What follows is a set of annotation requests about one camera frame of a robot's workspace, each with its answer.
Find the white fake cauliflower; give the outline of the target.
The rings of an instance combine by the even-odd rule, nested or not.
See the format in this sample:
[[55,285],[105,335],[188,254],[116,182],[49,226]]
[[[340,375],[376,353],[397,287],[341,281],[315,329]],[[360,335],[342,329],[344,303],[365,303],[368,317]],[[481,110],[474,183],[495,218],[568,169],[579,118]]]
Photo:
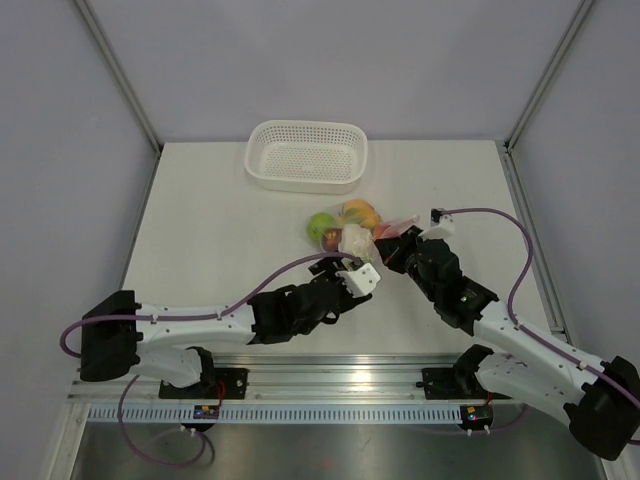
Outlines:
[[339,251],[358,257],[366,263],[375,263],[380,259],[371,232],[353,223],[342,228]]

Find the clear zip top bag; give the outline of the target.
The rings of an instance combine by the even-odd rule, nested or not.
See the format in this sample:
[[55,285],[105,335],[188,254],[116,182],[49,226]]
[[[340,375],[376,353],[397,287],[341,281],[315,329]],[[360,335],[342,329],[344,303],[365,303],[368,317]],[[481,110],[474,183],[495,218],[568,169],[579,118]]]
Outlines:
[[385,218],[371,203],[355,198],[311,215],[305,232],[321,252],[347,253],[363,262],[381,264],[375,242],[396,239],[419,220],[419,215]]

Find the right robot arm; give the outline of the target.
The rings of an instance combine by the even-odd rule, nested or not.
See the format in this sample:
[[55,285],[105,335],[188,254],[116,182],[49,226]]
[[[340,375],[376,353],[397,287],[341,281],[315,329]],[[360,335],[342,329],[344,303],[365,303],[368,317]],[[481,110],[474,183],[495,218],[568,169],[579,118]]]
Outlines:
[[476,339],[454,366],[456,389],[504,395],[567,426],[592,454],[618,459],[639,428],[639,373],[518,320],[498,296],[465,276],[443,239],[417,227],[376,241],[384,265],[408,275],[447,325]]

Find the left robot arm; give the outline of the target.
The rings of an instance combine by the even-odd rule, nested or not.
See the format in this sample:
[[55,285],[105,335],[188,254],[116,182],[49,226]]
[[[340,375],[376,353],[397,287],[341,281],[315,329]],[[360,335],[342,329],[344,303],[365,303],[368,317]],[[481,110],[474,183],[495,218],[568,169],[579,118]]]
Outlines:
[[271,345],[308,335],[371,300],[381,280],[370,263],[335,255],[314,260],[309,282],[260,290],[231,306],[167,307],[139,302],[132,290],[113,293],[80,322],[81,380],[132,373],[208,396],[216,374],[206,345]]

